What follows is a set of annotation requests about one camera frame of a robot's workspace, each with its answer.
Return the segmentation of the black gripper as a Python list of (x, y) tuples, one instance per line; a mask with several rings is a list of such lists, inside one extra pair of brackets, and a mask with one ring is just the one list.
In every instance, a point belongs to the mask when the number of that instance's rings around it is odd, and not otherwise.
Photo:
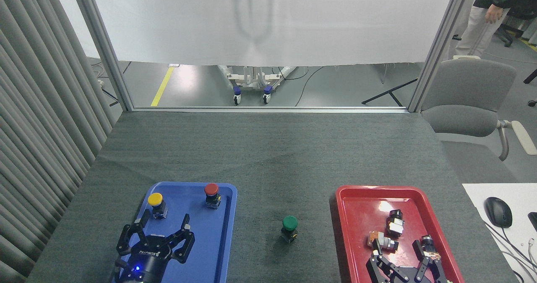
[(366, 262), (372, 283), (424, 283), (427, 270), (431, 271), (434, 283), (447, 283), (441, 255), (434, 242), (416, 240), (412, 246), (419, 260), (418, 267), (399, 267), (385, 258), (380, 242), (374, 239), (372, 256)]
[[(148, 235), (143, 229), (151, 212), (146, 209), (132, 224), (123, 226), (117, 243), (117, 283), (161, 283), (169, 260), (186, 263), (195, 243), (190, 231), (190, 214), (185, 214), (181, 227), (168, 237)], [(132, 247), (129, 242), (137, 234), (139, 242)]]

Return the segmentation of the person's hand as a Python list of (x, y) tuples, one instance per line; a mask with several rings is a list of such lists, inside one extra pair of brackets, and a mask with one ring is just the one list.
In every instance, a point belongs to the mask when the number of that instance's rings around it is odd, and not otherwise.
[(503, 17), (504, 9), (498, 7), (494, 4), (491, 4), (487, 9), (485, 14), (485, 22), (489, 24), (494, 24)]

